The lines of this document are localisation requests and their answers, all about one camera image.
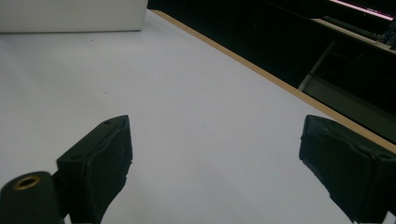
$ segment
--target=light strip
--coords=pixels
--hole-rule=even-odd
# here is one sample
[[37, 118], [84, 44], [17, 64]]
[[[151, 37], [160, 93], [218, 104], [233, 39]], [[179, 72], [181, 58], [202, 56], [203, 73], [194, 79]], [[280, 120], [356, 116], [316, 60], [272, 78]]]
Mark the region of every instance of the light strip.
[[362, 12], [366, 12], [366, 13], [368, 13], [368, 14], [372, 14], [372, 15], [374, 15], [374, 16], [380, 17], [380, 18], [385, 19], [385, 20], [388, 20], [388, 21], [392, 21], [392, 20], [393, 20], [393, 18], [390, 17], [390, 16], [382, 15], [382, 14], [379, 14], [379, 13], [376, 13], [376, 12], [373, 12], [373, 11], [370, 11], [370, 10], [367, 10], [367, 9], [365, 9], [365, 8], [362, 8], [362, 7], [356, 7], [356, 6], [353, 6], [353, 5], [350, 5], [350, 4], [348, 4], [348, 3], [338, 1], [338, 0], [330, 0], [330, 1], [331, 1], [331, 2], [334, 2], [334, 3], [338, 3], [338, 4], [343, 5], [343, 6], [346, 6], [346, 7], [354, 8], [354, 9], [359, 10], [359, 11], [362, 11]]

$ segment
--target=wooden strip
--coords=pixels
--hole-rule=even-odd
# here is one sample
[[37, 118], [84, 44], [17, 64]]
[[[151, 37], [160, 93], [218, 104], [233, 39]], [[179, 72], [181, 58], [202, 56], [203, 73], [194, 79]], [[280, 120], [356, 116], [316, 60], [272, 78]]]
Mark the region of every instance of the wooden strip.
[[321, 102], [319, 102], [319, 101], [315, 100], [314, 98], [308, 96], [307, 94], [303, 93], [302, 91], [295, 89], [294, 87], [292, 87], [291, 85], [282, 81], [281, 79], [279, 79], [279, 78], [271, 75], [270, 73], [266, 72], [265, 70], [261, 69], [256, 64], [253, 64], [253, 63], [249, 62], [248, 60], [242, 58], [241, 56], [233, 53], [229, 49], [224, 48], [222, 45], [220, 45], [217, 42], [209, 39], [208, 37], [200, 34], [199, 32], [191, 29], [189, 26], [183, 24], [182, 22], [175, 20], [174, 18], [168, 16], [167, 14], [165, 14], [161, 11], [158, 11], [158, 10], [152, 10], [152, 11], [154, 13], [156, 13], [157, 15], [161, 16], [162, 18], [164, 18], [165, 20], [173, 23], [175, 26], [182, 29], [183, 31], [197, 37], [198, 39], [204, 41], [206, 44], [210, 45], [211, 47], [221, 51], [222, 53], [228, 55], [229, 57], [233, 58], [234, 60], [240, 62], [241, 64], [243, 64], [244, 66], [253, 70], [254, 72], [258, 73], [262, 77], [265, 77], [266, 79], [275, 83], [277, 86], [281, 87], [285, 91], [288, 91], [289, 93], [293, 94], [294, 96], [300, 98], [307, 104], [312, 105], [314, 108], [316, 108], [317, 110], [321, 111], [322, 113], [328, 115], [330, 118], [337, 120], [339, 123], [343, 124], [348, 129], [354, 131], [355, 133], [362, 135], [363, 137], [370, 139], [371, 141], [379, 144], [381, 147], [384, 147], [384, 148], [388, 149], [389, 151], [396, 153], [396, 146], [394, 144], [392, 144], [391, 142], [383, 139], [379, 135], [372, 133], [371, 131], [361, 127], [358, 123], [352, 121], [351, 119], [344, 117], [343, 115], [337, 113], [336, 111], [329, 108], [328, 106], [322, 104]]

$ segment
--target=white table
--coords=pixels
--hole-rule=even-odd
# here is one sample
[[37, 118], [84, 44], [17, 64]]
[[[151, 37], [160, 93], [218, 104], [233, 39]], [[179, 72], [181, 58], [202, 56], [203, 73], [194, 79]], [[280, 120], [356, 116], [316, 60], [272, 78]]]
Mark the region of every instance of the white table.
[[153, 12], [141, 32], [0, 35], [1, 186], [123, 114], [134, 163], [103, 223], [350, 223], [298, 158], [327, 115]]

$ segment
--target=white container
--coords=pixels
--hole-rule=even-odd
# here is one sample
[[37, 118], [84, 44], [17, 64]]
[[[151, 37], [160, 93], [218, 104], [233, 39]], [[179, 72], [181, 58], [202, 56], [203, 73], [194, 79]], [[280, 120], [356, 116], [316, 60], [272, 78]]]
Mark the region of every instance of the white container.
[[148, 0], [0, 0], [0, 33], [140, 30]]

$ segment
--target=black object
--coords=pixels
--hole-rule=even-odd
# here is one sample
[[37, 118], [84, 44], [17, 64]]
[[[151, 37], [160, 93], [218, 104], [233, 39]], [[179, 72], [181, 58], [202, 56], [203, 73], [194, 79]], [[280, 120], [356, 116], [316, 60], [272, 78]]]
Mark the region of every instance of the black object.
[[354, 26], [354, 25], [346, 23], [344, 21], [339, 21], [336, 18], [333, 18], [333, 17], [330, 17], [330, 16], [324, 16], [324, 17], [322, 17], [322, 19], [324, 21], [327, 21], [327, 22], [331, 23], [331, 24], [334, 24], [336, 26], [342, 27], [342, 28], [344, 28], [344, 29], [346, 29], [346, 30], [348, 30], [350, 32], [353, 32], [353, 33], [358, 34], [358, 35], [362, 35], [362, 36], [367, 37], [367, 38], [372, 39], [372, 40], [377, 40], [380, 37], [380, 35], [378, 35], [378, 34], [375, 34], [373, 32], [361, 29], [360, 27]]
[[300, 160], [359, 223], [382, 223], [396, 205], [396, 156], [339, 123], [308, 115]]
[[108, 119], [58, 160], [50, 176], [35, 172], [8, 182], [0, 194], [0, 223], [100, 223], [122, 190], [133, 158], [128, 116]]

